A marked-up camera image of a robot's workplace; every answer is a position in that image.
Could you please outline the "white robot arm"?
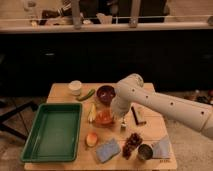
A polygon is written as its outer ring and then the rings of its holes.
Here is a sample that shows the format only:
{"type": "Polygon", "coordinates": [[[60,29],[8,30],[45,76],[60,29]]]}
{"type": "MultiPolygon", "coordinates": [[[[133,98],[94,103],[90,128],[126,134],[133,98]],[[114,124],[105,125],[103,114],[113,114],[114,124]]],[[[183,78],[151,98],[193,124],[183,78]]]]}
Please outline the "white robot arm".
{"type": "Polygon", "coordinates": [[[137,103],[213,140],[211,105],[148,91],[144,88],[143,78],[139,74],[131,74],[118,81],[115,93],[110,108],[111,114],[116,118],[124,117],[129,112],[131,104],[137,103]]]}

